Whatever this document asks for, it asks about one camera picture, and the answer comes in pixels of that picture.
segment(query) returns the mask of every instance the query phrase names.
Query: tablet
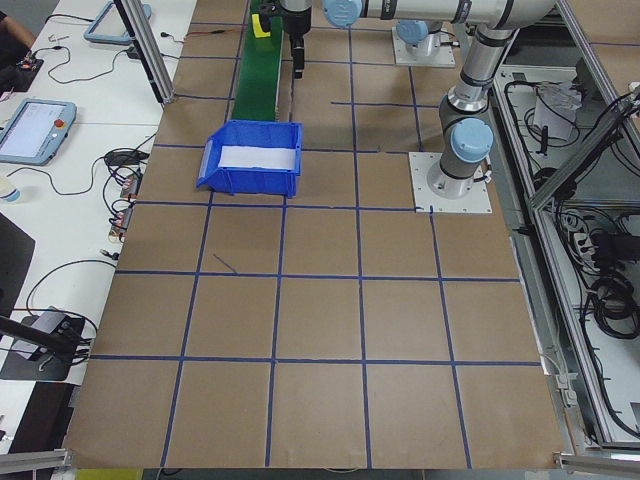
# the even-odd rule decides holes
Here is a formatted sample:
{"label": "tablet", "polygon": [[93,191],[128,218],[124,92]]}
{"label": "tablet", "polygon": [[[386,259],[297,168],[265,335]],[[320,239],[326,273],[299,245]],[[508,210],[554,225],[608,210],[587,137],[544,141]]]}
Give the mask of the tablet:
{"label": "tablet", "polygon": [[[150,18],[151,6],[144,4],[142,9],[145,16]],[[122,23],[122,18],[120,18],[118,9],[113,2],[108,2],[96,19],[91,22],[91,25],[84,32],[84,38],[94,43],[112,43],[115,45],[129,45],[131,43],[131,37],[129,37],[129,33],[124,23]]]}
{"label": "tablet", "polygon": [[67,137],[75,119],[73,103],[23,100],[0,132],[0,162],[47,163]]}

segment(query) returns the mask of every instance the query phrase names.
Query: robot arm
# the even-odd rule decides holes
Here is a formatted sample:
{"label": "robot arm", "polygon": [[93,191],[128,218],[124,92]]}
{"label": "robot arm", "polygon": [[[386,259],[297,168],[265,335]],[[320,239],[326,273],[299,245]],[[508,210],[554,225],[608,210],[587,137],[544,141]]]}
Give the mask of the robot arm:
{"label": "robot arm", "polygon": [[324,9],[330,22],[343,27],[353,24],[357,17],[369,17],[426,18],[515,30],[540,20],[554,4],[554,0],[324,0]]}
{"label": "robot arm", "polygon": [[260,23],[268,31],[271,17],[282,17],[282,26],[289,34],[293,75],[302,78],[304,70],[304,35],[311,30],[311,0],[266,0],[260,5]]}
{"label": "robot arm", "polygon": [[478,25],[458,83],[440,104],[445,151],[427,182],[438,195],[457,199],[473,185],[477,166],[493,145],[482,120],[487,92],[515,31],[544,17],[555,0],[323,0],[327,20],[349,27],[360,17]]}

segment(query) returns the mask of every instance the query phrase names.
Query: grid of blue lines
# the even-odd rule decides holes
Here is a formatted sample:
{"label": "grid of blue lines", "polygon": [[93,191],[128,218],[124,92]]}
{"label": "grid of blue lines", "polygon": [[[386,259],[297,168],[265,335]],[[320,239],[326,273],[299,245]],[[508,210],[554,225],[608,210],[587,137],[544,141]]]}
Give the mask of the grid of blue lines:
{"label": "grid of blue lines", "polygon": [[[248,1],[245,5],[245,16],[248,9]],[[208,24],[208,25],[233,25],[239,26],[235,24],[221,24],[214,22],[199,22],[199,24]],[[175,386],[172,398],[171,411],[169,414],[169,421],[166,429],[164,449],[162,453],[161,459],[161,467],[166,465],[167,456],[169,452],[169,446],[171,442],[171,432],[173,429],[173,421],[176,412],[176,407],[178,403],[178,392],[180,389],[180,382],[182,377],[182,371],[185,362],[236,362],[236,363],[265,363],[270,365],[270,376],[269,376],[269,394],[268,394],[268,416],[267,416],[267,431],[266,431],[266,451],[265,451],[265,467],[269,467],[270,459],[271,459],[271,437],[272,437],[272,423],[273,423],[273,400],[274,400],[274,390],[275,390],[275,369],[278,363],[283,364],[311,364],[311,363],[320,363],[320,364],[344,364],[344,365],[361,365],[362,366],[362,384],[363,384],[363,398],[364,398],[364,427],[365,427],[365,447],[366,447],[366,460],[367,467],[373,468],[372,462],[372,453],[371,453],[371,434],[369,429],[369,400],[368,400],[368,388],[367,388],[367,366],[368,365],[437,365],[437,366],[448,366],[451,368],[452,376],[453,376],[453,385],[455,390],[455,398],[458,410],[458,416],[460,420],[460,429],[462,433],[462,441],[464,447],[464,453],[466,458],[467,468],[472,468],[472,458],[469,449],[469,441],[467,438],[467,432],[464,422],[464,412],[463,405],[460,394],[460,385],[458,382],[458,374],[457,368],[461,366],[472,366],[472,367],[483,367],[483,366],[492,366],[492,367],[508,367],[508,366],[519,366],[519,367],[539,367],[540,362],[517,362],[517,361],[460,361],[455,359],[453,343],[451,338],[451,329],[449,325],[449,317],[447,313],[447,299],[445,296],[445,283],[447,282],[505,282],[505,283],[517,283],[519,282],[518,278],[459,278],[459,277],[444,277],[442,273],[441,263],[440,263],[440,255],[438,249],[438,237],[436,232],[436,222],[434,220],[434,214],[431,212],[429,215],[425,216],[425,221],[429,222],[432,235],[433,235],[433,248],[434,255],[436,260],[436,271],[437,276],[435,277],[385,277],[385,276],[365,276],[362,271],[362,239],[361,239],[361,231],[360,231],[360,212],[361,211],[397,211],[397,212],[408,212],[414,211],[410,208],[369,208],[369,207],[361,207],[360,206],[360,195],[358,189],[358,155],[361,153],[377,153],[377,152],[369,152],[364,150],[357,149],[357,133],[356,133],[356,104],[354,101],[354,72],[353,67],[358,62],[353,61],[353,39],[352,39],[352,30],[348,32],[349,38],[349,62],[323,62],[323,63],[344,63],[348,64],[350,68],[350,85],[351,85],[351,101],[348,103],[344,103],[343,105],[351,106],[351,116],[352,116],[352,135],[353,135],[353,149],[352,150],[330,150],[331,152],[348,152],[353,154],[353,166],[355,173],[355,207],[347,207],[347,206],[306,206],[306,205],[288,205],[286,198],[283,199],[282,204],[280,205],[233,205],[227,203],[217,203],[215,201],[215,194],[212,192],[209,195],[208,202],[159,202],[159,201],[139,201],[140,204],[148,204],[148,205],[183,205],[183,206],[206,206],[207,214],[206,220],[204,223],[202,240],[198,255],[197,267],[196,271],[159,271],[159,270],[119,270],[117,275],[186,275],[193,276],[193,288],[191,291],[191,300],[189,303],[188,316],[186,320],[186,325],[184,329],[184,334],[182,338],[182,346],[180,350],[180,355],[175,356],[154,356],[154,355],[92,355],[92,359],[95,360],[154,360],[154,361],[176,361],[178,362],[178,370],[175,379]],[[229,117],[229,111],[231,107],[231,102],[233,100],[233,86],[235,84],[236,76],[239,69],[240,62],[240,49],[242,46],[242,35],[240,36],[240,40],[238,42],[237,53],[235,57],[182,57],[182,58],[224,58],[224,59],[233,59],[235,62],[233,77],[231,81],[231,86],[229,89],[229,95],[227,97],[207,97],[207,96],[193,96],[190,95],[190,98],[195,99],[217,99],[217,100],[225,100],[227,102],[226,107],[226,115],[225,118]],[[415,116],[415,124],[416,124],[416,133],[417,138],[419,140],[419,145],[422,147],[422,141],[420,138],[420,125],[418,120],[418,107],[426,107],[426,108],[436,108],[432,105],[418,105],[416,103],[416,94],[413,83],[413,74],[411,67],[409,68],[409,78],[411,83],[411,90],[413,96],[413,104],[412,105],[401,105],[401,104],[393,104],[392,106],[397,107],[406,107],[413,109]],[[292,92],[295,94],[294,83],[292,82]],[[177,145],[177,144],[156,144],[155,147],[160,148],[202,148],[201,145]],[[275,208],[282,210],[282,220],[280,225],[280,246],[279,246],[279,258],[278,258],[278,271],[275,274],[264,274],[264,273],[235,273],[235,272],[225,272],[225,273],[208,273],[202,272],[202,261],[204,256],[205,244],[207,240],[207,232],[209,229],[209,223],[211,222],[212,213],[214,207],[225,207],[225,208]],[[357,275],[291,275],[283,273],[283,256],[284,256],[284,243],[285,243],[285,227],[287,221],[287,211],[291,208],[296,209],[342,209],[342,210],[353,210],[356,214],[356,234],[357,234],[357,256],[358,256],[358,274]],[[267,277],[267,278],[275,278],[277,280],[276,285],[276,304],[275,304],[275,316],[274,316],[274,326],[273,326],[273,338],[272,338],[272,347],[271,347],[271,356],[270,357],[202,357],[202,356],[189,356],[186,354],[187,349],[187,340],[189,337],[189,330],[191,325],[191,319],[194,309],[194,303],[196,298],[196,292],[198,290],[198,282],[200,277],[203,276],[234,276],[234,277]],[[360,359],[305,359],[305,358],[278,358],[276,346],[278,340],[278,320],[279,320],[279,308],[280,308],[280,290],[283,278],[312,278],[312,279],[352,279],[357,280],[359,283],[359,307],[360,307],[360,338],[361,338],[361,358]],[[394,280],[394,281],[424,281],[424,282],[437,282],[440,291],[440,298],[442,302],[442,311],[444,313],[444,322],[446,327],[446,337],[449,349],[449,360],[436,360],[436,361],[419,361],[419,360],[378,360],[371,359],[367,357],[366,351],[366,342],[365,342],[365,319],[364,319],[364,299],[363,299],[363,282],[364,281],[375,281],[375,280]]]}

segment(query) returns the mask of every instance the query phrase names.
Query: blue plastic bin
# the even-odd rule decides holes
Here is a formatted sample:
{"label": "blue plastic bin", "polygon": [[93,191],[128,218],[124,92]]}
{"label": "blue plastic bin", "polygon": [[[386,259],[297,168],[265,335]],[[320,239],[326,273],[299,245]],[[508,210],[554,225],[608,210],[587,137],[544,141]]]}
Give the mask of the blue plastic bin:
{"label": "blue plastic bin", "polygon": [[[286,148],[295,151],[292,169],[220,166],[224,146]],[[230,120],[209,137],[202,157],[197,187],[208,185],[218,192],[296,194],[300,175],[302,124]]]}

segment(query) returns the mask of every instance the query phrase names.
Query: green conveyor belt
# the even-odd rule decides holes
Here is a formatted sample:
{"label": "green conveyor belt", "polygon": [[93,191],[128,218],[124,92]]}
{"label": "green conveyor belt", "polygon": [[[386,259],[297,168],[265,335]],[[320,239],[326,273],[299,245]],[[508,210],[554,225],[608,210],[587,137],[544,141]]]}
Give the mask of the green conveyor belt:
{"label": "green conveyor belt", "polygon": [[[262,0],[251,0],[251,14]],[[234,120],[275,121],[282,59],[282,19],[271,20],[271,36],[256,38],[251,16],[247,19],[240,75],[236,89]]]}

